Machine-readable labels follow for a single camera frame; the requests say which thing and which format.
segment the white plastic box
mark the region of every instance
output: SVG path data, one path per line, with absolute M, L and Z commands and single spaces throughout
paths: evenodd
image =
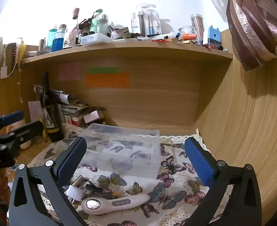
M 159 130 L 91 124 L 79 136 L 87 142 L 82 164 L 120 175 L 157 178 L 160 167 Z

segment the white card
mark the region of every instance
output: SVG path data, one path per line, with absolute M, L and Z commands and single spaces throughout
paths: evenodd
M 39 118 L 43 117 L 40 101 L 29 101 L 28 108 L 31 122 L 38 121 Z
M 4 79 L 8 77 L 8 66 L 2 66 L 0 68 L 0 79 Z

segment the black bottle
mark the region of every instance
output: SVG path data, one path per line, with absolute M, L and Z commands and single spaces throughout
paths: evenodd
M 45 121 L 47 134 L 52 142 L 57 142 L 64 138 L 61 122 L 56 113 L 55 96 L 50 90 L 48 83 L 48 72 L 42 73 L 43 93 L 40 97 L 40 103 Z

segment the wooden shelf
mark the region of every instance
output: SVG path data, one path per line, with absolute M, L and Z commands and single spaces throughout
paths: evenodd
M 22 64 L 33 62 L 71 62 L 76 60 L 87 60 L 94 57 L 114 58 L 169 58 L 183 59 L 198 62 L 225 62 L 231 63 L 233 55 L 216 49 L 207 49 L 194 45 L 182 43 L 163 42 L 118 42 L 99 43 L 86 47 L 74 47 L 47 53 L 44 55 L 26 58 Z

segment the blue bottle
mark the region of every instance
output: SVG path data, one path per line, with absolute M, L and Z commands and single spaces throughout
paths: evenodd
M 54 29 L 51 29 L 48 32 L 48 38 L 47 38 L 47 47 L 49 47 L 50 49 L 52 49 L 53 46 L 53 39 L 54 39 L 54 35 L 57 32 L 57 25 L 54 26 Z

